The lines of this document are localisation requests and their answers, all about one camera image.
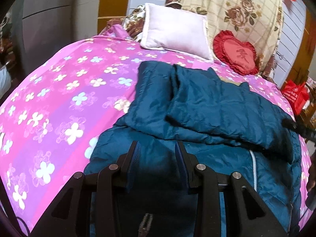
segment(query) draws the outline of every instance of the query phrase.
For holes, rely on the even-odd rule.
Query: blue sleeping bag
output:
[[[141,157],[133,189],[118,197],[122,236],[137,236],[144,214],[158,211],[148,237],[192,237],[197,197],[182,190],[174,154],[175,141],[181,140],[188,153],[216,172],[240,172],[285,231],[295,236],[301,146],[298,135],[282,127],[283,118],[290,116],[251,92],[248,83],[221,81],[211,68],[142,62],[135,100],[128,113],[100,135],[84,173],[115,163],[133,140],[139,141]]]

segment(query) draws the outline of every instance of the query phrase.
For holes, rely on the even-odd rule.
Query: pink floral bedsheet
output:
[[[147,60],[212,67],[231,81],[249,82],[252,91],[293,115],[274,84],[240,76],[219,61],[209,64],[171,51],[143,50],[137,42],[105,36],[68,45],[30,74],[0,107],[0,132],[5,133],[0,175],[16,215],[30,230],[73,173],[83,171],[98,136],[127,113],[138,66]],[[304,212],[311,162],[300,141]]]

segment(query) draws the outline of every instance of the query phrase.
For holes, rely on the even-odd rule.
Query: red plastic bag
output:
[[[305,88],[305,82],[297,86],[292,80],[290,80],[285,85],[281,93],[290,103],[295,115],[300,114],[304,104],[309,100],[309,94]]]

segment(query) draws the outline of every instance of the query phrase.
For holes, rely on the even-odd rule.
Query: beige checkered fabric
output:
[[[178,0],[182,9],[207,11],[210,47],[221,30],[254,45],[260,72],[275,53],[283,26],[282,0]]]

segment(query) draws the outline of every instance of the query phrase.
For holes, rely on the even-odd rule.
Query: red heart-shaped pillow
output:
[[[220,61],[242,76],[258,73],[255,48],[249,42],[239,41],[231,31],[221,31],[214,38],[213,51]]]

